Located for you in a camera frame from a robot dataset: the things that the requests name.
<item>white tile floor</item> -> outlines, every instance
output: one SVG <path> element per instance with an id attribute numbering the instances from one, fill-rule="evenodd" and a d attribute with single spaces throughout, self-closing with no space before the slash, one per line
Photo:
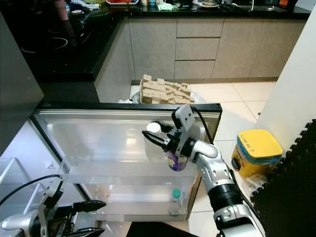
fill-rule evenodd
<path id="1" fill-rule="evenodd" d="M 190 85 L 191 90 L 201 95 L 206 102 L 221 103 L 223 114 L 214 144 L 221 150 L 223 159 L 228 166 L 231 167 L 230 159 L 238 133 L 254 127 L 259 117 L 258 113 L 262 111 L 274 85 L 274 82 Z M 137 91 L 139 91 L 139 87 L 132 86 L 131 95 Z M 218 233 L 213 221 L 213 214 L 205 186 L 202 184 L 197 193 L 189 220 L 169 222 L 168 224 L 199 237 L 212 237 Z"/>

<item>black cable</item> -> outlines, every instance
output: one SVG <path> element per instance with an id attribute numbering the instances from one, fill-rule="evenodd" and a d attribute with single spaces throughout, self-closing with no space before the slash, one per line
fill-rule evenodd
<path id="1" fill-rule="evenodd" d="M 202 123 L 203 123 L 203 126 L 204 126 L 204 128 L 205 128 L 205 131 L 206 131 L 206 134 L 207 134 L 207 137 L 208 137 L 208 139 L 209 139 L 210 144 L 214 145 L 213 139 L 212 139 L 212 137 L 211 137 L 211 134 L 209 133 L 209 131 L 208 131 L 208 129 L 207 129 L 205 120 L 203 119 L 203 117 L 202 117 L 200 111 L 199 111 L 196 107 L 193 107 L 193 106 L 191 106 L 191 109 L 192 109 L 194 112 L 196 112 L 196 113 L 198 114 L 199 118 L 201 119 L 201 121 L 202 121 Z"/>
<path id="2" fill-rule="evenodd" d="M 245 197 L 245 195 L 242 193 L 242 191 L 240 190 L 240 187 L 237 184 L 237 180 L 234 174 L 234 171 L 232 169 L 229 169 L 229 173 L 231 174 L 234 183 L 236 184 L 236 186 L 239 189 L 240 195 L 242 197 L 242 199 L 247 203 L 247 205 L 249 206 L 249 208 L 251 209 L 251 211 L 253 212 L 253 214 L 255 214 L 255 216 L 260 220 L 260 215 L 259 213 L 256 211 L 256 209 L 253 207 L 253 205 L 251 204 L 251 202 Z"/>
<path id="3" fill-rule="evenodd" d="M 23 184 L 21 185 L 20 187 L 16 188 L 15 190 L 13 190 L 12 192 L 10 192 L 7 196 L 5 196 L 1 201 L 0 201 L 0 206 L 9 198 L 11 197 L 13 194 L 15 194 L 17 191 L 19 191 L 20 189 L 30 185 L 30 184 L 33 184 L 33 183 L 36 183 L 37 181 L 40 181 L 40 180 L 43 180 L 43 179 L 48 179 L 48 178 L 53 178 L 53 177 L 58 177 L 58 178 L 61 178 L 61 176 L 59 174 L 51 174 L 51 175 L 47 175 L 47 176 L 43 176 L 43 177 L 40 177 L 38 179 L 35 179 L 35 180 L 32 180 L 26 184 Z"/>

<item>white cap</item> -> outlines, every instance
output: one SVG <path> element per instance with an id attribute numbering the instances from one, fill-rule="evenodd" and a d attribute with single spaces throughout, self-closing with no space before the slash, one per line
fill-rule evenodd
<path id="1" fill-rule="evenodd" d="M 151 122 L 147 125 L 146 127 L 147 131 L 149 132 L 154 132 L 156 134 L 161 134 L 161 127 L 158 123 L 156 122 Z"/>

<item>bottle cap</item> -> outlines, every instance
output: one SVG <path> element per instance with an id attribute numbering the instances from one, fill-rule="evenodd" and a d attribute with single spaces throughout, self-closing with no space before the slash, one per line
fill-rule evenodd
<path id="1" fill-rule="evenodd" d="M 158 123 L 156 122 L 151 122 L 147 125 L 146 127 L 147 131 L 149 132 L 154 132 L 154 133 L 157 133 L 157 134 L 161 134 L 161 127 Z"/>
<path id="2" fill-rule="evenodd" d="M 175 190 L 173 190 L 173 192 L 172 192 L 172 195 L 173 195 L 174 198 L 179 198 L 179 197 L 180 197 L 180 194 L 181 194 L 181 192 L 180 192 L 180 190 L 178 190 L 178 189 L 175 189 Z"/>

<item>cabinet drawer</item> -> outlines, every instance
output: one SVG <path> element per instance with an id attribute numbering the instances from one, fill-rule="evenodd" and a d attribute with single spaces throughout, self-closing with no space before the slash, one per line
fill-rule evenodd
<path id="1" fill-rule="evenodd" d="M 211 78 L 214 60 L 211 61 L 176 61 L 175 79 L 204 79 Z"/>
<path id="2" fill-rule="evenodd" d="M 216 58 L 219 39 L 177 39 L 176 60 L 212 60 Z"/>
<path id="3" fill-rule="evenodd" d="M 177 37 L 220 37 L 223 18 L 179 18 Z"/>

